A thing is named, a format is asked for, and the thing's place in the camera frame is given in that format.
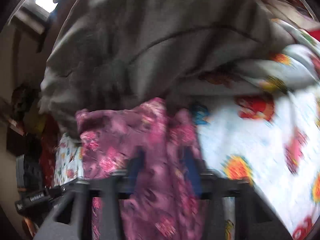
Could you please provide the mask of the white cartoon print bedsheet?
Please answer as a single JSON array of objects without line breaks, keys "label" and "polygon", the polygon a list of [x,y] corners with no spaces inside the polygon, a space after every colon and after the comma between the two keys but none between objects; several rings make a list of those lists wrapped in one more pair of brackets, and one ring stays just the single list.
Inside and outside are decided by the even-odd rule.
[{"label": "white cartoon print bedsheet", "polygon": [[187,94],[177,106],[155,98],[171,118],[189,112],[197,164],[223,183],[248,183],[284,227],[280,237],[303,239],[319,218],[319,41],[274,22],[293,38],[281,52],[201,75],[213,95]]}]

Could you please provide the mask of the pink purple floral garment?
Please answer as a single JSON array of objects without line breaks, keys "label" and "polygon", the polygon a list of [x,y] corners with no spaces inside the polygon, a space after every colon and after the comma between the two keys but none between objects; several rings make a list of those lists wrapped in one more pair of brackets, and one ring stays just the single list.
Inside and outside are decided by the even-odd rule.
[{"label": "pink purple floral garment", "polygon": [[185,155],[200,159],[189,112],[167,115],[163,99],[131,110],[78,111],[84,176],[106,178],[144,154],[133,194],[120,202],[127,239],[200,239],[203,206]]}]

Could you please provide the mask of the grey pillow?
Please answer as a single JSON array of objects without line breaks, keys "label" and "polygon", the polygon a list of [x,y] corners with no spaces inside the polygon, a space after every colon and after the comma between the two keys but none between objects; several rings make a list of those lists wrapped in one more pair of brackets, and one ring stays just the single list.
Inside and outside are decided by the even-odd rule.
[{"label": "grey pillow", "polygon": [[213,95],[199,76],[292,43],[259,0],[77,0],[47,60],[40,111],[78,139],[79,110]]}]

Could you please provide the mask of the barred window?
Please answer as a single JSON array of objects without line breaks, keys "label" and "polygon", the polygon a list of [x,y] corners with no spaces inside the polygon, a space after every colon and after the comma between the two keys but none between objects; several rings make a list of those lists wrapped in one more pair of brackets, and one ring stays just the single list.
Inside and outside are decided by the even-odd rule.
[{"label": "barred window", "polygon": [[24,0],[10,19],[10,23],[42,34],[59,0]]}]

